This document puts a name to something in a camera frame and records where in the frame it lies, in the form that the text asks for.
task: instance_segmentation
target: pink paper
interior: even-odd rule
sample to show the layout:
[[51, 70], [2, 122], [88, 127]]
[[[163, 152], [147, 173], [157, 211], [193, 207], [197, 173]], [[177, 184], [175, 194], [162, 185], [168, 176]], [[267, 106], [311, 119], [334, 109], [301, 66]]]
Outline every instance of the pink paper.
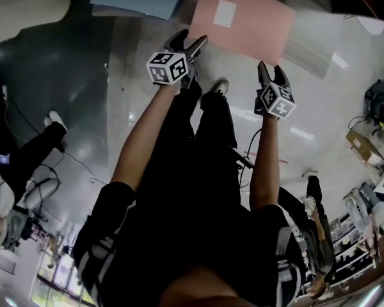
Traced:
[[[189, 37], [207, 35], [214, 45], [277, 65], [293, 27], [295, 11], [277, 0], [220, 1], [198, 0]], [[233, 4], [236, 8], [230, 19]]]

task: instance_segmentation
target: shiny floor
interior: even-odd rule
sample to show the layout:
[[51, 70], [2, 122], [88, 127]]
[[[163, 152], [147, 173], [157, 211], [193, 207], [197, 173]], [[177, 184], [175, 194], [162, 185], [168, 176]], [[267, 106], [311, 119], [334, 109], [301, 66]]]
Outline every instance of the shiny floor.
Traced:
[[[311, 28], [314, 19], [315, 17], [310, 17]], [[365, 91], [377, 79], [384, 79], [384, 32], [378, 36], [368, 33], [355, 17], [343, 19], [336, 16], [335, 22], [340, 34], [324, 79], [286, 59], [280, 62], [291, 82], [297, 103], [297, 108], [289, 119], [279, 121], [279, 154], [284, 161], [280, 164], [280, 181], [293, 195], [302, 197], [306, 194], [307, 183], [301, 179], [301, 175], [308, 169], [318, 171], [323, 205], [329, 220], [345, 214], [343, 197], [354, 186], [369, 179], [345, 137], [350, 119], [363, 114]], [[119, 53], [115, 54], [116, 72], [112, 65], [109, 69], [109, 79], [115, 77], [115, 84], [110, 82], [111, 85], [108, 86], [107, 104], [110, 172], [130, 129], [156, 92], [148, 78], [145, 63], [169, 35], [179, 29], [174, 24], [168, 25], [160, 20], [134, 20], [131, 28], [139, 33], [139, 40], [134, 38], [134, 33], [132, 36], [128, 33], [127, 36], [120, 35], [119, 38], [115, 33], [115, 41], [127, 43], [131, 47], [120, 62], [116, 60], [119, 59]], [[319, 44], [324, 50], [324, 41]], [[204, 89], [208, 90], [222, 76], [227, 77], [230, 82], [227, 98], [241, 152], [247, 151], [253, 134], [262, 126], [261, 117], [253, 114], [255, 90], [259, 87], [258, 62], [211, 44], [198, 58], [201, 85]], [[119, 67], [124, 67], [121, 85], [117, 84], [119, 81], [116, 78], [119, 76]], [[195, 130], [201, 114], [202, 111], [197, 106], [191, 119]], [[257, 143], [258, 138], [254, 140], [251, 149], [253, 161]], [[250, 181], [250, 176], [251, 171], [246, 170], [243, 185]], [[241, 190], [242, 204], [248, 207], [248, 187]]]

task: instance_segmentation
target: black shirt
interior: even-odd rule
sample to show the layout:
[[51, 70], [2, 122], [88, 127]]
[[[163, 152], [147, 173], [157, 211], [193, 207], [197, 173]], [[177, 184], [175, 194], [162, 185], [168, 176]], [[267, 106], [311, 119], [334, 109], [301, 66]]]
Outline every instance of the black shirt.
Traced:
[[[275, 304], [275, 247], [287, 226], [280, 207], [251, 213], [240, 205], [189, 202], [190, 208], [152, 215], [135, 201], [128, 185], [106, 185], [77, 237], [76, 267], [99, 306], [157, 306], [165, 288], [196, 265], [210, 268], [254, 304]], [[303, 269], [293, 236], [287, 255]]]

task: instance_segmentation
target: shoe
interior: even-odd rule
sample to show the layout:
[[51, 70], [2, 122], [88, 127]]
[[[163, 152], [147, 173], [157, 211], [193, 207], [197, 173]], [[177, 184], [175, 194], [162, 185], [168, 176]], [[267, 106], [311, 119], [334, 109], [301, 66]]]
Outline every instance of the shoe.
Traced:
[[51, 125], [51, 119], [48, 116], [44, 118], [44, 125], [45, 127], [48, 127]]
[[49, 116], [50, 116], [51, 122], [59, 123], [67, 131], [67, 127], [65, 126], [63, 120], [61, 119], [61, 117], [59, 116], [59, 114], [56, 111], [54, 111], [54, 110], [50, 111]]
[[309, 177], [315, 177], [317, 176], [319, 172], [318, 171], [307, 171], [306, 173], [303, 173], [303, 175], [301, 176], [301, 178], [304, 178], [304, 179], [308, 179]]
[[229, 90], [229, 82], [226, 78], [221, 77], [216, 81], [209, 92], [221, 93], [222, 95], [226, 95]]
[[312, 196], [308, 196], [305, 199], [305, 210], [307, 215], [310, 217], [313, 214], [313, 211], [316, 209], [316, 201]]

